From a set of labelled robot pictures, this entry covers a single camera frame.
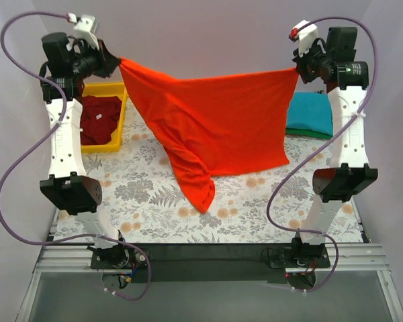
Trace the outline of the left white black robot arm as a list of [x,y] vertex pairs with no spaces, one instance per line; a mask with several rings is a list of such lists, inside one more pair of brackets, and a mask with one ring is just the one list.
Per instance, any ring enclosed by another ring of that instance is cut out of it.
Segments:
[[120,59],[110,54],[102,40],[96,47],[82,38],[71,38],[64,32],[42,38],[47,61],[40,75],[50,76],[41,82],[43,100],[53,130],[51,164],[48,179],[40,190],[59,210],[66,211],[93,236],[94,258],[114,268],[130,261],[124,238],[100,207],[102,189],[98,180],[87,176],[81,155],[80,120],[84,79],[95,75],[111,76]]

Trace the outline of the orange t shirt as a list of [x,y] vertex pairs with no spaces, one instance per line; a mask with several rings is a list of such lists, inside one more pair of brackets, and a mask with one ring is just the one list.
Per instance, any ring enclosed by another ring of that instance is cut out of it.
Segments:
[[214,177],[288,163],[284,141],[298,81],[294,69],[176,79],[122,59],[120,72],[183,194],[200,213],[214,200]]

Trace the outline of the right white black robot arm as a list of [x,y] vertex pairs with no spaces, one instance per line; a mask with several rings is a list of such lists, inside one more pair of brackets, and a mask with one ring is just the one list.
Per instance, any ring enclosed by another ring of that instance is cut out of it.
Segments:
[[330,166],[313,174],[314,200],[286,256],[297,266],[327,268],[330,262],[324,234],[343,204],[378,178],[365,151],[365,114],[361,108],[369,86],[369,69],[366,62],[355,60],[355,27],[332,27],[323,40],[316,25],[303,20],[289,36],[298,42],[293,61],[303,82],[320,78],[326,85],[334,141]]

